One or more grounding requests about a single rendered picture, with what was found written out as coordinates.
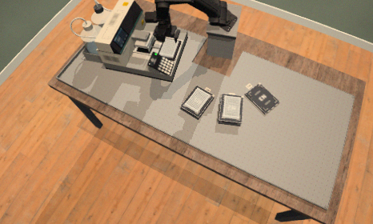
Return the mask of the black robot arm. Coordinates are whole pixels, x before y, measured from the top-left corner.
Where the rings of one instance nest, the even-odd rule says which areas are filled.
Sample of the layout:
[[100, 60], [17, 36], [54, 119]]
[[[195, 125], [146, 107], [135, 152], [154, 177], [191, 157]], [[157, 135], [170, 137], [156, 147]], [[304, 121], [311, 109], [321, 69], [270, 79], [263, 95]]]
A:
[[[194, 3], [187, 3], [187, 2], [193, 2], [193, 1]], [[154, 0], [154, 3], [157, 4], [156, 10], [154, 10], [154, 12], [146, 12], [145, 21], [146, 23], [158, 23], [158, 31], [155, 37], [156, 37], [156, 40], [159, 42], [165, 42], [166, 34], [170, 34], [172, 31], [171, 22], [170, 22], [170, 12], [167, 15], [167, 12], [158, 11], [158, 10], [169, 10], [169, 4], [170, 5], [189, 4], [193, 6], [194, 8], [205, 13], [207, 17], [209, 18], [209, 22], [211, 26], [220, 26], [227, 32], [231, 30], [233, 25], [238, 20], [238, 18], [233, 14], [232, 14], [233, 20], [231, 20], [230, 18], [231, 12], [229, 13], [229, 10], [227, 10], [227, 2], [220, 1], [220, 0], [213, 0], [213, 2], [212, 0]], [[229, 15], [230, 21], [228, 21], [228, 15]], [[162, 26], [162, 25], [168, 25], [168, 26]]]

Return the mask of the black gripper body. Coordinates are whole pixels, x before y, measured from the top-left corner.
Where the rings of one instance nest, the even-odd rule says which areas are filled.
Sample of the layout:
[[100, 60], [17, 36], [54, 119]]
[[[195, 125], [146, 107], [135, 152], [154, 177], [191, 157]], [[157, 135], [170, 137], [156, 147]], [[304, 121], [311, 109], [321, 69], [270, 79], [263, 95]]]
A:
[[[173, 25], [171, 25], [171, 27], [172, 27], [172, 31], [171, 31], [170, 34], [166, 34], [166, 37], [170, 37], [170, 38], [178, 38], [178, 36], [179, 36], [179, 31], [176, 31], [176, 30], [177, 30], [177, 26], [173, 26]], [[158, 31], [158, 26], [156, 26], [155, 29], [154, 29], [154, 32], [157, 33], [157, 31]], [[176, 31], [176, 33], [174, 34], [175, 31]]]

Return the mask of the white well plate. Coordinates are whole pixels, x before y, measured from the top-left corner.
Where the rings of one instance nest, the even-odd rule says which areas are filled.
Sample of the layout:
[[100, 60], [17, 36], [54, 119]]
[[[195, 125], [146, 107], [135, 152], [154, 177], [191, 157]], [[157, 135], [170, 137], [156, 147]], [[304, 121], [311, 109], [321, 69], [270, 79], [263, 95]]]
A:
[[223, 118], [239, 119], [239, 110], [240, 110], [240, 97], [233, 97], [233, 96], [225, 95], [224, 107], [223, 107]]
[[191, 95], [184, 106], [190, 108], [194, 112], [198, 113], [203, 105], [206, 103], [210, 95], [199, 88]]
[[173, 58], [174, 53], [177, 49], [179, 41], [175, 43], [173, 39], [166, 38], [165, 42], [162, 45], [162, 49], [160, 50], [160, 55], [163, 57]]

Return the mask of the white bottle with black cap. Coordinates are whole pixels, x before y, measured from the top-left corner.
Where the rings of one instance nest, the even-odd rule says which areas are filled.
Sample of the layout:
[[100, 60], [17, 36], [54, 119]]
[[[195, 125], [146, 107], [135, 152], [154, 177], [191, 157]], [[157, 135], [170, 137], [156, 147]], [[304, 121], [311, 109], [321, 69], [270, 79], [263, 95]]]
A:
[[104, 10], [102, 4], [98, 4], [98, 7], [94, 5], [94, 11], [95, 12], [91, 16], [91, 21], [94, 25], [103, 27], [111, 11]]

